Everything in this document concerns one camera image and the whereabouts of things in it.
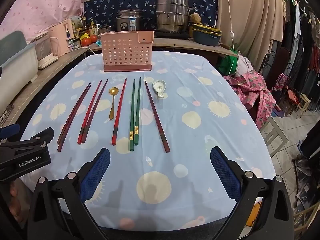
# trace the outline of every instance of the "gold spoon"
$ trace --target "gold spoon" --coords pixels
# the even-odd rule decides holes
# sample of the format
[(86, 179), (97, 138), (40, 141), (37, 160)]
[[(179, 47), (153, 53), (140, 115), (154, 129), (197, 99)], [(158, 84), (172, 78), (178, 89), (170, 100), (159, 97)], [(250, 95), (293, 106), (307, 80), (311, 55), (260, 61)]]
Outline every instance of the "gold spoon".
[(109, 114), (109, 119), (112, 120), (114, 117), (115, 117), (115, 95), (117, 95), (119, 92), (119, 89), (116, 88), (116, 87), (112, 87), (109, 89), (109, 94), (111, 96), (113, 96), (112, 98), (112, 107), (111, 107), (111, 110), (110, 110), (110, 114)]

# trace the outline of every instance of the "blue gripper pad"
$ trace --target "blue gripper pad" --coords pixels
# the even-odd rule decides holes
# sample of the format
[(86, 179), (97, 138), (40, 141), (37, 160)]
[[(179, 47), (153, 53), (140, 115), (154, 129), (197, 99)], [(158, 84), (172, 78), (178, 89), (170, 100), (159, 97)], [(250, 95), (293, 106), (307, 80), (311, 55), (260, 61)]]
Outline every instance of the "blue gripper pad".
[(105, 149), (95, 164), (84, 177), (80, 185), (80, 199), (84, 203), (92, 198), (98, 184), (100, 183), (104, 173), (110, 164), (110, 152)]
[(219, 176), (229, 198), (238, 202), (241, 198), (241, 184), (219, 151), (212, 148), (210, 152), (211, 164)]
[(20, 125), (17, 123), (10, 124), (6, 127), (0, 128), (0, 140), (7, 139), (20, 131)]

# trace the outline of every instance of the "pink utensil holder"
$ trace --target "pink utensil holder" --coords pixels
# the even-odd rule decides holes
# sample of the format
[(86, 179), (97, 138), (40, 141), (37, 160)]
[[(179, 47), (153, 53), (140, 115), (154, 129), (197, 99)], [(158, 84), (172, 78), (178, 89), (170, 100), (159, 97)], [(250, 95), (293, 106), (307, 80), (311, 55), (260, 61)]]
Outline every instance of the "pink utensil holder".
[(101, 34), (104, 71), (150, 71), (153, 31)]

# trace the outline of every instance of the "blue cloth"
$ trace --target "blue cloth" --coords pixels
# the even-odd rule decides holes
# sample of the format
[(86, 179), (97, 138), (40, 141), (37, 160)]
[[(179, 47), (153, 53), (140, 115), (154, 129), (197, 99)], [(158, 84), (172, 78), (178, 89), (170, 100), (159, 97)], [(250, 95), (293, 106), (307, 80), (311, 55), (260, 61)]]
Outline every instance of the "blue cloth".
[[(154, 30), (156, 28), (155, 5), (156, 0), (90, 0), (84, 3), (84, 15), (96, 24), (116, 26), (117, 14), (120, 10), (142, 10), (142, 28)], [(194, 12), (201, 16), (201, 22), (213, 26), (218, 10), (218, 0), (189, 0), (190, 7), (196, 7)]]
[[(86, 206), (98, 225), (128, 230), (162, 231), (189, 228), (226, 217), (235, 200), (228, 197), (210, 162), (219, 146), (229, 160), (258, 177), (273, 178), (275, 171), (264, 140), (227, 81), (203, 57), (153, 51), (148, 72), (103, 71), (102, 54), (82, 60), (52, 89), (29, 122), (22, 139), (48, 128), (52, 162), (21, 179), (34, 190), (40, 176), (62, 179), (92, 161), (105, 147), (110, 165)], [(133, 79), (137, 98), (139, 78), (148, 82), (171, 152), (165, 153), (144, 83), (141, 84), (139, 145), (129, 151), (129, 126)], [(100, 80), (109, 79), (94, 115), (85, 144), (78, 145), (79, 131)], [(109, 120), (116, 86), (115, 112), (127, 84), (121, 108), (116, 146), (111, 146), (114, 120)], [(164, 98), (158, 99), (154, 80), (164, 80)], [(88, 91), (71, 124), (64, 146), (57, 139), (73, 106), (87, 84)]]

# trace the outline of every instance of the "chopsticks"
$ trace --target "chopsticks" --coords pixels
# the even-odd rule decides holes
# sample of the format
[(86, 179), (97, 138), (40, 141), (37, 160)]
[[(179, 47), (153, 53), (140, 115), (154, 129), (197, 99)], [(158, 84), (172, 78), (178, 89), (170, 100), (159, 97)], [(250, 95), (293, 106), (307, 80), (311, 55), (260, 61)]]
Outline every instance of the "chopsticks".
[(117, 141), (120, 112), (121, 112), (123, 94), (124, 94), (124, 89), (125, 89), (126, 83), (127, 83), (127, 79), (124, 80), (124, 84), (123, 84), (123, 88), (122, 88), (122, 92), (121, 92), (121, 96), (120, 96), (120, 100), (119, 100), (119, 104), (118, 104), (117, 115), (116, 115), (115, 125), (113, 127), (113, 134), (112, 134), (112, 140), (111, 140), (112, 145), (116, 145), (116, 141)]
[(81, 144), (81, 142), (82, 142), (82, 136), (83, 136), (84, 128), (85, 128), (85, 126), (87, 124), (87, 121), (88, 121), (88, 118), (89, 118), (89, 114), (90, 114), (93, 102), (94, 102), (94, 100), (96, 98), (96, 95), (98, 93), (98, 90), (99, 90), (99, 87), (101, 85), (101, 82), (102, 82), (102, 80), (100, 80), (100, 83), (97, 86), (97, 89), (96, 89), (95, 93), (92, 96), (92, 99), (91, 99), (90, 105), (88, 107), (87, 113), (85, 114), (85, 117), (84, 117), (84, 120), (83, 120), (83, 123), (82, 123), (82, 126), (81, 126), (81, 130), (80, 130), (80, 134), (79, 134), (79, 137), (78, 137), (78, 144)]
[(88, 136), (88, 132), (89, 132), (89, 128), (90, 128), (90, 125), (91, 125), (91, 122), (92, 122), (92, 119), (93, 119), (93, 116), (94, 116), (94, 113), (96, 112), (96, 109), (97, 109), (97, 106), (98, 106), (98, 103), (100, 101), (100, 98), (102, 96), (102, 93), (104, 91), (104, 88), (106, 87), (108, 83), (108, 79), (107, 81), (105, 82), (105, 84), (103, 85), (102, 89), (101, 89), (101, 92), (100, 94), (98, 95), (98, 98), (93, 106), (93, 109), (91, 111), (91, 114), (90, 114), (90, 117), (89, 117), (89, 120), (86, 124), (86, 126), (84, 127), (84, 131), (83, 131), (83, 135), (82, 135), (82, 142), (85, 143), (85, 140), (87, 139), (87, 136)]
[(132, 99), (131, 99), (131, 115), (130, 115), (130, 151), (133, 151), (134, 144), (133, 144), (133, 138), (134, 138), (134, 85), (136, 80), (133, 80), (133, 88), (132, 88)]
[(76, 102), (75, 106), (73, 107), (65, 125), (62, 128), (62, 131), (61, 131), (59, 138), (58, 138), (58, 141), (57, 141), (57, 143), (58, 143), (57, 151), (58, 152), (61, 152), (63, 143), (67, 137), (67, 133), (69, 131), (71, 123), (72, 123), (74, 117), (76, 116), (76, 112), (78, 111), (78, 109), (79, 109), (84, 97), (86, 96), (87, 92), (89, 91), (90, 87), (91, 87), (91, 83), (89, 83), (88, 86), (85, 88), (85, 90), (82, 92), (81, 96), (79, 97), (78, 101)]
[(138, 98), (137, 98), (136, 123), (134, 127), (134, 145), (139, 144), (140, 88), (141, 88), (141, 78), (139, 79), (139, 89), (138, 89)]
[(163, 146), (164, 146), (164, 150), (165, 150), (166, 153), (168, 153), (168, 152), (170, 152), (170, 148), (169, 148), (167, 139), (165, 138), (164, 131), (162, 129), (161, 122), (160, 122), (159, 116), (157, 114), (157, 110), (156, 110), (155, 104), (153, 103), (153, 100), (152, 100), (152, 97), (151, 97), (147, 82), (145, 81), (144, 84), (146, 85), (146, 88), (147, 88), (147, 93), (148, 93), (148, 96), (149, 96), (151, 108), (152, 108), (152, 111), (153, 111), (153, 115), (154, 115), (154, 117), (156, 119), (156, 124), (158, 126), (158, 130), (159, 130), (160, 137), (161, 137), (161, 140), (162, 140), (162, 143), (163, 143)]

